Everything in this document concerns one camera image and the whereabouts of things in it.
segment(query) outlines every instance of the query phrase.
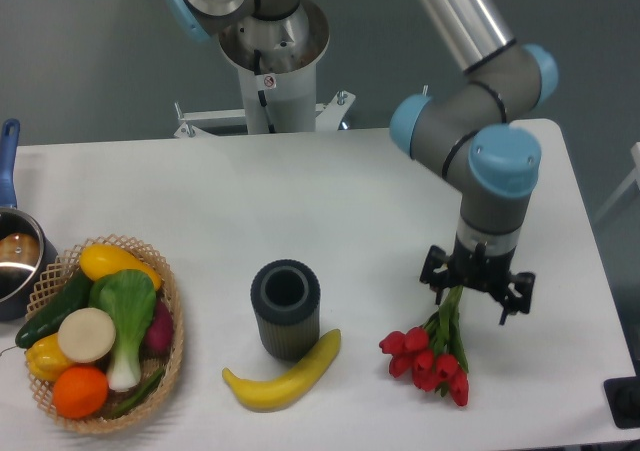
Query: blue joint cap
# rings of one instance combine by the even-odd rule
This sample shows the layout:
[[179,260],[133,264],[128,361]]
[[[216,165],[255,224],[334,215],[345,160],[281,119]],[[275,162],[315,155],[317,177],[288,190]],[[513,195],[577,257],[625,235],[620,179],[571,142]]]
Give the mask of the blue joint cap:
[[210,38],[183,0],[165,0],[171,14],[191,39],[203,43]]
[[556,64],[556,60],[553,59],[553,56],[545,51],[542,46],[525,44],[522,47],[533,56],[538,63],[538,68],[540,68],[540,97],[536,103],[536,105],[538,105],[551,96],[558,87],[558,65]]
[[538,182],[542,150],[522,128],[494,124],[480,130],[469,148],[469,168],[478,182],[507,199],[531,194]]
[[431,97],[424,94],[409,96],[400,103],[400,106],[391,117],[391,124],[389,125],[391,140],[410,158],[413,158],[411,156],[413,131],[418,121],[418,116],[420,116],[429,101],[431,101]]

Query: yellow bell pepper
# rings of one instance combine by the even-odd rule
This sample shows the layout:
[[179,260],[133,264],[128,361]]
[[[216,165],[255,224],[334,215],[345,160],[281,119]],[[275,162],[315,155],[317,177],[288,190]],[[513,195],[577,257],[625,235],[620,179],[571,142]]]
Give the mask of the yellow bell pepper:
[[42,381],[55,381],[75,363],[58,346],[58,333],[36,341],[25,353],[29,371]]

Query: metal bracket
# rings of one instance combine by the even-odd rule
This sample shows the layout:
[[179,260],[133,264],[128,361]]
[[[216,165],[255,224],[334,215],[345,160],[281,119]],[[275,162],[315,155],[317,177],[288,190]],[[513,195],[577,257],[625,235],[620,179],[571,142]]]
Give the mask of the metal bracket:
[[629,199],[637,196],[640,188],[640,143],[636,143],[631,147],[631,157],[635,167],[596,211],[593,217],[594,224],[602,221],[614,208],[621,207],[622,202],[628,202]]
[[[349,129],[346,115],[356,100],[355,94],[339,91],[328,104],[316,104],[316,131]],[[182,113],[178,102],[174,103],[179,128],[176,138],[215,137],[215,133],[201,128],[216,129],[246,125],[244,109]]]

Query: black cylindrical cup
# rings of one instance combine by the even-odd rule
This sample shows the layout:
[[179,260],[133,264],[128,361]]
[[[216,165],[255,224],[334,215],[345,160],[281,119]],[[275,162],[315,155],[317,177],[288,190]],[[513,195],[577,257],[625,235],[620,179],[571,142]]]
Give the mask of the black cylindrical cup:
[[320,337],[320,284],[306,265],[291,259],[263,267],[251,284],[260,339],[274,357],[302,358]]

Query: white table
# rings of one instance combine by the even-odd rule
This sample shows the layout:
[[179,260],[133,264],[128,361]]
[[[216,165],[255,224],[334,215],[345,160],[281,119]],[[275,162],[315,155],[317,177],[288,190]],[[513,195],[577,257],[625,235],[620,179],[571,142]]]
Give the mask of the white table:
[[[596,245],[558,127],[526,121],[541,142],[539,185],[513,261],[534,271],[531,314],[467,291],[462,332],[470,402],[387,374],[378,342],[435,309],[418,282],[430,245],[451,250],[460,197],[391,143],[386,130],[21,147],[19,208],[59,250],[110,233],[138,237],[171,264],[187,349],[172,398],[112,436],[56,427],[31,398],[23,357],[0,358],[2,449],[517,449],[627,440],[602,383],[633,375]],[[249,286],[293,258],[322,288],[321,331],[340,355],[286,410],[244,409],[222,381],[282,372],[262,347]],[[0,348],[20,323],[0,324]]]

